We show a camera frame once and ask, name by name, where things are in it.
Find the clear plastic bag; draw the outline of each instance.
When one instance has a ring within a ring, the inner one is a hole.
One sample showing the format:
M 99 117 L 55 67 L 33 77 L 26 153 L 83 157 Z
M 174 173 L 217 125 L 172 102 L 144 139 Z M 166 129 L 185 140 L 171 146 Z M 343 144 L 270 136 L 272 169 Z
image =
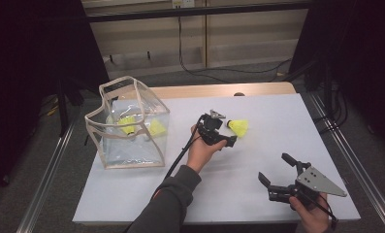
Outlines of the clear plastic bag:
M 106 169 L 165 166 L 170 110 L 145 84 L 123 77 L 99 86 L 102 106 L 85 116 Z

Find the black pole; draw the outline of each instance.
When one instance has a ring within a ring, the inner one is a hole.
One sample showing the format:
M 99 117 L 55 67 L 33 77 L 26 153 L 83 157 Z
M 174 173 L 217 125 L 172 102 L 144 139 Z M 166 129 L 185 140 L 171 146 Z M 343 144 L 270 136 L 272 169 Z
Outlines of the black pole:
M 245 6 L 223 6 L 223 7 L 202 7 L 202 8 L 183 8 L 183 9 L 165 9 L 154 11 L 115 13 L 115 14 L 92 14 L 86 17 L 57 17 L 44 18 L 42 23 L 61 23 L 68 22 L 107 22 L 107 21 L 123 21 L 134 19 L 160 18 L 160 17 L 193 17 L 222 15 L 235 13 L 253 13 L 253 12 L 272 12 L 272 11 L 288 11 L 309 9 L 313 1 L 300 2 L 282 2 L 282 3 L 265 3 L 253 4 Z
M 332 109 L 332 74 L 328 62 L 325 62 L 324 103 L 326 116 L 329 119 L 334 119 L 334 110 Z
M 62 78 L 58 79 L 57 84 L 57 96 L 58 96 L 58 108 L 59 108 L 59 116 L 61 118 L 61 132 L 59 134 L 59 137 L 62 137 L 69 125 L 68 120 L 68 112 L 66 110 L 66 99 L 65 99 L 65 92 L 64 92 L 64 86 L 63 86 Z

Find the yellow object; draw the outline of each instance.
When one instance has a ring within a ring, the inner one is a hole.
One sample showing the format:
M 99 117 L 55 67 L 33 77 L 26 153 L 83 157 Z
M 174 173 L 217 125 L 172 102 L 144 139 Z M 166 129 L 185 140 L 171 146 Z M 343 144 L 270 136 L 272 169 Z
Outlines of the yellow object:
M 127 116 L 124 118 L 121 118 L 117 124 L 129 124 L 129 123 L 135 123 L 135 117 L 134 116 Z M 135 132 L 135 126 L 130 125 L 130 126 L 125 126 L 120 128 L 124 133 L 127 135 L 134 133 Z
M 158 136 L 166 132 L 165 126 L 157 119 L 153 119 L 150 122 L 148 130 L 151 136 Z
M 248 125 L 249 122 L 247 119 L 229 120 L 227 123 L 227 126 L 240 138 L 246 134 Z

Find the person's hand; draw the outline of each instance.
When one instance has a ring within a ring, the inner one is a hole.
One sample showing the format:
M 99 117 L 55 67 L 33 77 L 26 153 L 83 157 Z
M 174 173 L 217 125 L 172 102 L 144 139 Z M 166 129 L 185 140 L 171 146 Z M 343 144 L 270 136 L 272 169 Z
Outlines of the person's hand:
M 196 124 L 191 127 L 192 133 L 195 127 Z M 198 131 L 193 136 L 193 140 L 192 146 L 189 148 L 186 166 L 192 168 L 196 173 L 199 173 L 205 164 L 210 161 L 212 155 L 225 147 L 227 143 L 226 140 L 222 140 L 215 145 L 209 146 L 204 142 Z
M 320 193 L 322 197 L 319 197 L 317 203 L 323 208 L 328 209 L 326 203 L 327 194 Z M 289 198 L 291 206 L 298 212 L 302 219 L 302 225 L 307 233 L 321 233 L 329 227 L 329 217 L 322 210 L 316 206 L 306 209 L 306 207 L 298 200 L 298 198 L 291 196 Z

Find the white tabletop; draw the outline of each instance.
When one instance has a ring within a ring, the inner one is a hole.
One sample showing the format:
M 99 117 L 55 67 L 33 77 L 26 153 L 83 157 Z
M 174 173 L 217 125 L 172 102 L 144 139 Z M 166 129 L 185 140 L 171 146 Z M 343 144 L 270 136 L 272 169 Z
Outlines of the white tabletop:
M 283 152 L 310 162 L 347 192 L 334 162 L 318 134 L 299 94 L 165 99 L 171 110 L 166 166 L 105 170 L 95 157 L 73 221 L 84 224 L 133 221 L 162 182 L 190 137 L 199 116 L 213 109 L 229 119 L 248 119 L 246 135 L 233 148 L 217 152 L 201 172 L 185 223 L 271 223 L 298 220 L 288 204 L 271 202 L 258 172 L 273 185 L 293 184 L 296 169 L 281 159 Z M 179 162 L 184 164 L 185 157 Z M 329 203 L 341 220 L 359 219 L 350 196 L 330 195 Z

